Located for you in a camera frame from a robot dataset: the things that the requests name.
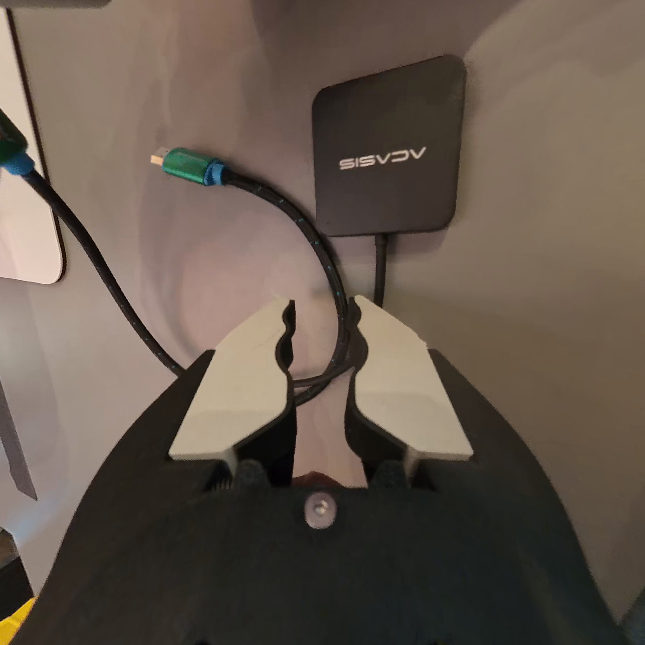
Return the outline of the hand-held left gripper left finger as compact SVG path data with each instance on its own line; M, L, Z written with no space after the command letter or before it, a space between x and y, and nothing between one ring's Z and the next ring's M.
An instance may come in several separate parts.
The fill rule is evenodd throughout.
M274 297L216 346L168 455L174 461L237 463L243 450L288 408L288 367L278 350L290 341L294 302Z

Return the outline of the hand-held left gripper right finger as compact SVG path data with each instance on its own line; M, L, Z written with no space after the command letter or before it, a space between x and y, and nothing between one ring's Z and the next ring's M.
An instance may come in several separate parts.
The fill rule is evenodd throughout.
M366 474L386 461L415 474L423 461L465 463L473 448L427 343L362 295L350 301L353 369L345 438Z

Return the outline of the black and silver usb hub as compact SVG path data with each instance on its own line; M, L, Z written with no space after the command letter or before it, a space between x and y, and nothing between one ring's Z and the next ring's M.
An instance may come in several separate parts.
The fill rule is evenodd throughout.
M317 227L374 238L378 306L393 236L445 230L456 213L466 77L464 61L444 54L328 86L313 101Z

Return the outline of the white wooden laptop stand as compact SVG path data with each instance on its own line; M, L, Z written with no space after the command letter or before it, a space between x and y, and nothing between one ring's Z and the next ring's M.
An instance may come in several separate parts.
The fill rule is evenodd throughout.
M25 135L45 175L39 133L12 13L1 9L1 108ZM1 170L1 277L51 285L65 270L65 248L52 210L28 184Z

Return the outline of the yellow plastic bin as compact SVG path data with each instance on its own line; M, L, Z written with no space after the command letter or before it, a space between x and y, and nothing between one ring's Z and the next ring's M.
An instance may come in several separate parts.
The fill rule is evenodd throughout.
M32 597L12 615L1 620L1 644L11 644L16 633L28 617L38 596Z

